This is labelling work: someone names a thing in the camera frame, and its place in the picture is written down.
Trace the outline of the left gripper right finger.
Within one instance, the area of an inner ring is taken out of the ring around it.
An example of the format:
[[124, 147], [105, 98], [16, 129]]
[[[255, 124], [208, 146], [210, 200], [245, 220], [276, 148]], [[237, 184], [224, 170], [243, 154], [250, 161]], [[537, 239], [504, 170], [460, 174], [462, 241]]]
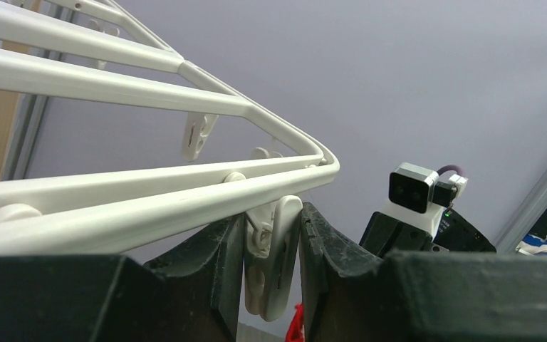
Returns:
[[335, 229], [310, 202], [299, 216], [307, 341], [376, 341], [372, 293], [381, 259]]

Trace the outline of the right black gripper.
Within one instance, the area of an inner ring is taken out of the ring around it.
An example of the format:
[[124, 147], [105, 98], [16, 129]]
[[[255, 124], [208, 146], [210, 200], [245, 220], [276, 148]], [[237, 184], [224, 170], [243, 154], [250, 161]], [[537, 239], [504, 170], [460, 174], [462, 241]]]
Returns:
[[435, 237], [386, 214], [374, 212], [359, 245], [380, 258], [395, 249], [424, 252], [496, 252], [496, 247], [453, 209], [442, 214]]

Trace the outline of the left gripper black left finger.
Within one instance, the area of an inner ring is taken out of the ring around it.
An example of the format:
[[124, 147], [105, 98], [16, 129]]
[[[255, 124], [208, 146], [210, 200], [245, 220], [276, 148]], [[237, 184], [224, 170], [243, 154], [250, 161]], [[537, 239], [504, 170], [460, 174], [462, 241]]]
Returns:
[[221, 219], [147, 261], [163, 286], [151, 341], [235, 341], [246, 220]]

